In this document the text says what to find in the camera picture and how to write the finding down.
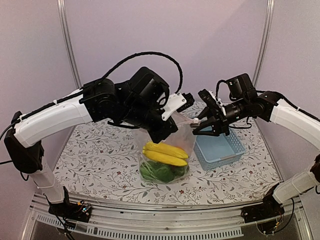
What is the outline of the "blue perforated plastic basket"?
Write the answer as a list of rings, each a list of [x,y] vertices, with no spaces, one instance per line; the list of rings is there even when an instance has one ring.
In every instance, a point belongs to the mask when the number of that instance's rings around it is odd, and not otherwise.
[[[195,138],[194,153],[205,171],[234,163],[245,152],[244,145],[232,129],[229,135],[198,135]]]

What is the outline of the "yellow toy banana bunch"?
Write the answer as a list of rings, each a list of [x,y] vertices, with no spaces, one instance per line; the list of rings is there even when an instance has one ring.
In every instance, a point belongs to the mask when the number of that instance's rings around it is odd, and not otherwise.
[[[166,143],[147,142],[142,153],[148,159],[162,164],[183,167],[188,165],[189,155],[181,148]]]

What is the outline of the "clear zip top bag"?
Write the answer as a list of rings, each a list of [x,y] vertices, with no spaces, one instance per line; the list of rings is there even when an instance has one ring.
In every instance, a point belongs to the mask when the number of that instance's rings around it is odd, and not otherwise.
[[[154,143],[144,129],[133,130],[141,179],[154,184],[173,184],[185,179],[190,172],[189,160],[196,136],[193,128],[200,120],[180,113],[172,116],[178,131],[166,140]]]

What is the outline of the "green toy cabbage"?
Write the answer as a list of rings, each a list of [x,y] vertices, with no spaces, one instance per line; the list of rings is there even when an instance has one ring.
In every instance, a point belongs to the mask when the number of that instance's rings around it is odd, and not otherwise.
[[[145,180],[162,182],[162,171],[164,166],[165,165],[160,162],[152,160],[144,161],[139,165],[139,172]]]

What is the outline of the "green toy bell pepper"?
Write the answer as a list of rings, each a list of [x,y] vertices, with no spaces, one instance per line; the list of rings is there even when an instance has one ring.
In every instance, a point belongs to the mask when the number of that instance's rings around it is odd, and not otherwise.
[[[161,180],[165,183],[172,182],[186,175],[189,172],[189,166],[165,165],[160,172]]]

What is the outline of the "orange toy orange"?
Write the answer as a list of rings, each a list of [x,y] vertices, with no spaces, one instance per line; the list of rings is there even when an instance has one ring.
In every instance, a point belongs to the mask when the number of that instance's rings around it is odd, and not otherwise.
[[[177,146],[187,152],[188,149],[190,148],[190,140],[185,137],[180,138],[177,141]]]

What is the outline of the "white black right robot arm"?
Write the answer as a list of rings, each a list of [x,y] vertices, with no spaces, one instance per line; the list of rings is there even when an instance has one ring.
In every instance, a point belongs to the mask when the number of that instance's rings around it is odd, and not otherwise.
[[[320,148],[320,120],[289,101],[276,91],[256,90],[248,74],[243,73],[228,80],[220,80],[229,89],[232,103],[222,105],[218,94],[203,89],[198,92],[205,102],[205,108],[198,115],[201,121],[193,130],[194,135],[229,135],[230,124],[245,118],[260,118],[268,123],[293,132],[316,149]],[[258,213],[269,218],[285,201],[303,194],[320,184],[320,158],[301,173],[272,187],[263,197]]]

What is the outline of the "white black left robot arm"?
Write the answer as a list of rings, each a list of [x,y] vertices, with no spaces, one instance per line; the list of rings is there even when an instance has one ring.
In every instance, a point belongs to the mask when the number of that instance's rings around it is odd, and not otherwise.
[[[0,138],[15,168],[29,175],[63,217],[70,217],[74,205],[67,189],[45,164],[44,138],[77,125],[108,120],[115,127],[144,129],[159,143],[178,129],[173,113],[190,108],[194,101],[192,94],[179,89],[171,93],[169,84],[147,67],[120,83],[106,73],[34,111],[16,112]]]

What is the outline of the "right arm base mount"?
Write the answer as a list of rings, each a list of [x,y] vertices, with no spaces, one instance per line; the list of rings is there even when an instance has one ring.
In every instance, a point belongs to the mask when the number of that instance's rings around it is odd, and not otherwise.
[[[262,203],[243,207],[240,216],[245,223],[251,223],[277,217],[284,213],[283,205],[278,203],[272,195],[267,195],[262,199]]]

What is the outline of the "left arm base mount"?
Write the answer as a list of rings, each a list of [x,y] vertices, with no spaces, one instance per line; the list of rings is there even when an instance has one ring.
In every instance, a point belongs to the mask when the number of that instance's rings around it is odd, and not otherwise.
[[[78,222],[88,223],[91,218],[92,205],[83,200],[77,203],[70,202],[69,193],[64,188],[64,198],[61,203],[49,203],[48,212],[52,215]]]

